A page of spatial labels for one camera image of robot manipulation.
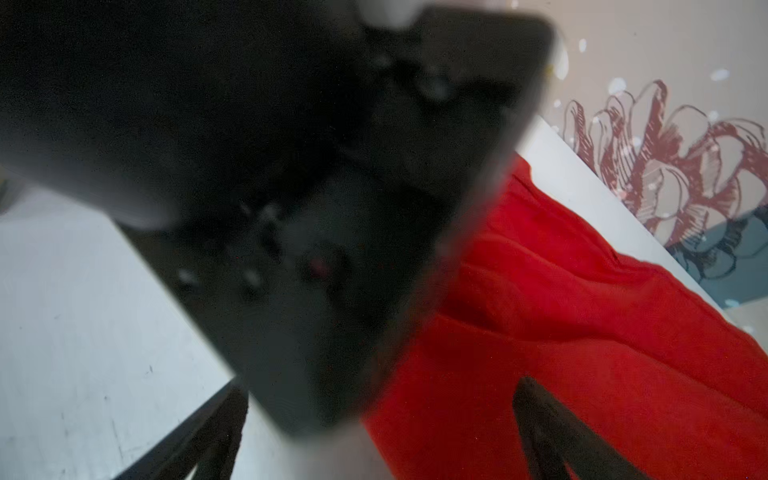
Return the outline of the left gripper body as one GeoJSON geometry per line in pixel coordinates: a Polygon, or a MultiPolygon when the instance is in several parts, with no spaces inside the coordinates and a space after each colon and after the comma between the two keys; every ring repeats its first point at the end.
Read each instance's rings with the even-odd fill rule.
{"type": "Polygon", "coordinates": [[[5,1],[1,164],[104,212],[272,422],[360,415],[535,115],[542,16],[5,1]]]}

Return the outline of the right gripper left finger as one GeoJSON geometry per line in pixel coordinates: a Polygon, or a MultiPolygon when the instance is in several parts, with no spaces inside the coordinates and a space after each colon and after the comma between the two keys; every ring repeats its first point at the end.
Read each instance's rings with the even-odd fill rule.
{"type": "Polygon", "coordinates": [[[242,441],[248,393],[230,381],[120,479],[229,479],[242,441]]]}

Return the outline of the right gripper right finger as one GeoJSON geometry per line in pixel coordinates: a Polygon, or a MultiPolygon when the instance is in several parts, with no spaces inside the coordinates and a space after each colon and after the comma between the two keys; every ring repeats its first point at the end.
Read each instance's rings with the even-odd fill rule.
{"type": "Polygon", "coordinates": [[[513,408],[533,479],[647,477],[534,379],[520,379],[513,408]]]}

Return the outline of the red shorts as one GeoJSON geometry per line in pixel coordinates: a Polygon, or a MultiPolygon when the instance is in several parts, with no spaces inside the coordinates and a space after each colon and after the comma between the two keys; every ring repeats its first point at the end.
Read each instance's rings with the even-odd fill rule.
{"type": "Polygon", "coordinates": [[[399,479],[524,479],[530,377],[655,479],[767,475],[767,356],[520,161],[366,429],[399,479]]]}

